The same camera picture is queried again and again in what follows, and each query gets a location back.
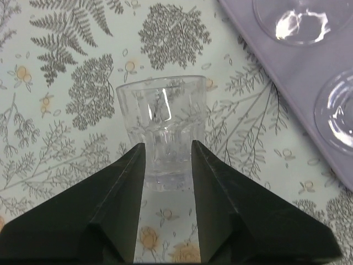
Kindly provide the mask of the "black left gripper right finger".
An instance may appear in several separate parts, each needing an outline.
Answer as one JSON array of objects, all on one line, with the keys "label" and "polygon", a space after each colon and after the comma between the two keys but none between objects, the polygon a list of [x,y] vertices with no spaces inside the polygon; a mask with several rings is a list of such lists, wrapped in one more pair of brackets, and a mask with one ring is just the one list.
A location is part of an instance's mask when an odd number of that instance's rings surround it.
[{"label": "black left gripper right finger", "polygon": [[330,228],[197,140],[191,163],[202,262],[332,262],[342,257]]}]

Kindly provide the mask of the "tall clear champagne flute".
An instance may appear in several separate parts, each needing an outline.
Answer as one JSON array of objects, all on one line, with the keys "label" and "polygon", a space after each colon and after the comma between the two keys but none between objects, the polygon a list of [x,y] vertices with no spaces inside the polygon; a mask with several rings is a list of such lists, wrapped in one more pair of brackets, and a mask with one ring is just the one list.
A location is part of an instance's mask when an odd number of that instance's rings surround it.
[{"label": "tall clear champagne flute", "polygon": [[352,1],[253,1],[258,24],[274,40],[309,46],[340,31],[352,19]]}]

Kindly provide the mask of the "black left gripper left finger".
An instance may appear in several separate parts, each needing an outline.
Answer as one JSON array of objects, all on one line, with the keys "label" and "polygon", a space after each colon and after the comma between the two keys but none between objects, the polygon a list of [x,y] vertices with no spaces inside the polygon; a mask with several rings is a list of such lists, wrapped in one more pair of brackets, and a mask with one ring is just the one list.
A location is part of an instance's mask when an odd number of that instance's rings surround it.
[{"label": "black left gripper left finger", "polygon": [[2,262],[132,262],[145,146],[7,223]]}]

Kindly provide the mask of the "small clear glass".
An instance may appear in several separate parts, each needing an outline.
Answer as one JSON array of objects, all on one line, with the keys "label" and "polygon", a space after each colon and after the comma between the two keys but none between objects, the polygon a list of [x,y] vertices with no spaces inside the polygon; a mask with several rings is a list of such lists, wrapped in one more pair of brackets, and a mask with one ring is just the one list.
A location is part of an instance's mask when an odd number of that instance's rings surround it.
[{"label": "small clear glass", "polygon": [[131,144],[145,145],[145,186],[159,192],[190,188],[192,141],[205,140],[206,77],[154,78],[116,92]]}]

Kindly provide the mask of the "clear faceted tumbler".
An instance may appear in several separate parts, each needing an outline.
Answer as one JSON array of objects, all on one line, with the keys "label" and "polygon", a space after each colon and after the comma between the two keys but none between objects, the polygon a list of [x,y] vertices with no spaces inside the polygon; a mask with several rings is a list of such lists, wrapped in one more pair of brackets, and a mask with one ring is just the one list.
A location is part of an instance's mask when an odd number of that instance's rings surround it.
[{"label": "clear faceted tumbler", "polygon": [[333,78],[320,90],[314,107],[322,138],[344,154],[352,155],[352,69]]}]

